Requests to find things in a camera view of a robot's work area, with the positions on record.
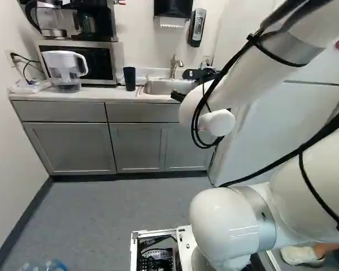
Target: drawer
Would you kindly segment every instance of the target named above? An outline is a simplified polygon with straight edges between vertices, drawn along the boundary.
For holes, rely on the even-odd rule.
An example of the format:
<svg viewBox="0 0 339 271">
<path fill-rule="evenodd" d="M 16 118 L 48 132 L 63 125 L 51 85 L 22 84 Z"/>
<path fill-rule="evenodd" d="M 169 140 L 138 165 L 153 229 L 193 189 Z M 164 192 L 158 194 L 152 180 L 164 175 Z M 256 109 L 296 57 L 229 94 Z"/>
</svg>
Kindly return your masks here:
<svg viewBox="0 0 339 271">
<path fill-rule="evenodd" d="M 104 103 L 16 100 L 13 105 L 22 121 L 107 122 Z"/>
<path fill-rule="evenodd" d="M 179 104 L 106 103 L 110 123 L 178 123 Z"/>
</svg>

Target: refrigerator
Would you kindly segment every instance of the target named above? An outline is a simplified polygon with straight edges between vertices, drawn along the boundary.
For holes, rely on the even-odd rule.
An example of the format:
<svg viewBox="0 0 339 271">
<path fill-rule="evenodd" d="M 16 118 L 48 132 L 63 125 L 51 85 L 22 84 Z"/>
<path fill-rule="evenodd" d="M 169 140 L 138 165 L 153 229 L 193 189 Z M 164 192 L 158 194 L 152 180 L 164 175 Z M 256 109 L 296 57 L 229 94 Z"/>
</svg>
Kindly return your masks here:
<svg viewBox="0 0 339 271">
<path fill-rule="evenodd" d="M 230 0 L 221 16 L 213 66 L 222 68 L 245 44 L 247 35 L 281 3 Z M 336 42 L 257 101 L 232 109 L 236 127 L 218 146 L 209 171 L 215 186 L 271 164 L 310 139 L 329 120 L 339 105 Z M 269 181 L 278 169 L 245 185 Z"/>
</svg>

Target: black tumbler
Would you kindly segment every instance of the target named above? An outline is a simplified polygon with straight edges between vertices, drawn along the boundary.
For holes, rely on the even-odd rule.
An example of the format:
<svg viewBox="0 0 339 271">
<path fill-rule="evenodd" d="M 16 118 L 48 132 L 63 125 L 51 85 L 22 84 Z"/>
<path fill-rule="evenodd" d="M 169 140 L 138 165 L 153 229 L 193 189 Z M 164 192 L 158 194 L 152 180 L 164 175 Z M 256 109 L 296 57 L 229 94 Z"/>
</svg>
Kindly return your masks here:
<svg viewBox="0 0 339 271">
<path fill-rule="evenodd" d="M 127 91 L 135 91 L 136 89 L 136 68 L 123 67 L 125 87 Z"/>
</svg>

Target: baseboard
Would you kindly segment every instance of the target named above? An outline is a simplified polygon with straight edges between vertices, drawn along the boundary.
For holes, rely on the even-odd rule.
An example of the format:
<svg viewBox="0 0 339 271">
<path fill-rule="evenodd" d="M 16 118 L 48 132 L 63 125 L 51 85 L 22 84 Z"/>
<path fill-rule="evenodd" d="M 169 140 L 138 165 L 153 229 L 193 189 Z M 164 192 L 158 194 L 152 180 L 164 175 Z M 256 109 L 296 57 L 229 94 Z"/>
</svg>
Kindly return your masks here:
<svg viewBox="0 0 339 271">
<path fill-rule="evenodd" d="M 5 262 L 7 256 L 12 250 L 15 243 L 18 241 L 21 233 L 25 229 L 26 224 L 30 221 L 31 217 L 49 192 L 51 186 L 53 184 L 53 179 L 49 177 L 46 182 L 39 189 L 38 193 L 35 195 L 33 200 L 30 202 L 28 208 L 25 210 L 19 221 L 14 226 L 10 235 L 6 238 L 4 244 L 0 248 L 0 268 Z"/>
<path fill-rule="evenodd" d="M 149 173 L 121 173 L 115 175 L 67 175 L 52 176 L 53 182 L 110 182 L 120 180 L 147 180 L 168 178 L 206 177 L 207 171 L 173 171 Z"/>
</svg>

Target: open box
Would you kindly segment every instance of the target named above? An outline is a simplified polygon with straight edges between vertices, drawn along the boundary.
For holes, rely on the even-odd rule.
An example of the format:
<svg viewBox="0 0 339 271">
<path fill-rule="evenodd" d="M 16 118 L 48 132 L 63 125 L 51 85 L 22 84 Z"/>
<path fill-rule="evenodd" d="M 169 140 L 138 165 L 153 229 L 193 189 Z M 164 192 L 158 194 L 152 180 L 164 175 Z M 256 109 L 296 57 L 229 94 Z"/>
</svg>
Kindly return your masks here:
<svg viewBox="0 0 339 271">
<path fill-rule="evenodd" d="M 192 263 L 193 253 L 199 251 L 191 226 L 134 231 L 131 238 L 131 271 L 213 271 L 206 260 Z M 270 252 L 261 252 L 251 256 L 251 264 L 244 270 L 280 269 Z"/>
</svg>

